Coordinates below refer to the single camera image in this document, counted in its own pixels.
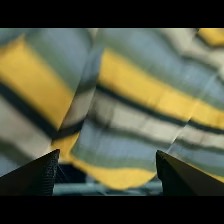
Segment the striped blanket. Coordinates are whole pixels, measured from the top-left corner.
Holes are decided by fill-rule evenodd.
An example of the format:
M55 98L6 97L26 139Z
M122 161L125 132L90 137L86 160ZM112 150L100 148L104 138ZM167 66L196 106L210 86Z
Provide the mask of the striped blanket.
M4 144L33 158L60 148L115 189L154 178L158 149L224 182L222 29L105 28L94 44L87 29L9 34Z

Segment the black triangular object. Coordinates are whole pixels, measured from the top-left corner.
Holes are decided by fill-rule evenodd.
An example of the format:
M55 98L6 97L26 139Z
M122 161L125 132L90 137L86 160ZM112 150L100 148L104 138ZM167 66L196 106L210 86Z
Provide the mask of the black triangular object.
M156 167L164 196L224 196L224 184L186 163L157 151Z
M0 195L51 196L60 150L54 150L0 177Z

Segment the black object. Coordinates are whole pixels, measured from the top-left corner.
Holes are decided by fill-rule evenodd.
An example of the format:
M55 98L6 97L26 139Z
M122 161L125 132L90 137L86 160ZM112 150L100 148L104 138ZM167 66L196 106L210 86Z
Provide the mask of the black object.
M52 196L60 150L54 150L0 178L0 195Z
M224 184L186 163L157 151L156 166L164 196L224 196Z

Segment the striped fabric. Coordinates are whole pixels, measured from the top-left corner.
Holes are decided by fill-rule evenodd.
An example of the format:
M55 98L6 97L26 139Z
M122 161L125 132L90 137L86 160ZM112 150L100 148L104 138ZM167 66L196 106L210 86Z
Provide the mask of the striped fabric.
M222 29L101 29L67 159L115 189L151 180L157 150L224 181L223 41Z
M66 126L63 121L75 101L92 39L86 28L1 28L0 44L3 175L81 129L81 123Z

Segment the striped cloth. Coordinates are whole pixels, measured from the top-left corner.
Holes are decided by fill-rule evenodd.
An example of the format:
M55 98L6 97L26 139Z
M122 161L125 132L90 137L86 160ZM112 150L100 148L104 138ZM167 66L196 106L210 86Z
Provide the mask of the striped cloth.
M151 180L157 150L224 181L222 46L222 29L100 29L67 122L87 117L55 147L115 189Z
M1 32L2 144L114 189L153 179L158 149L224 181L222 29Z

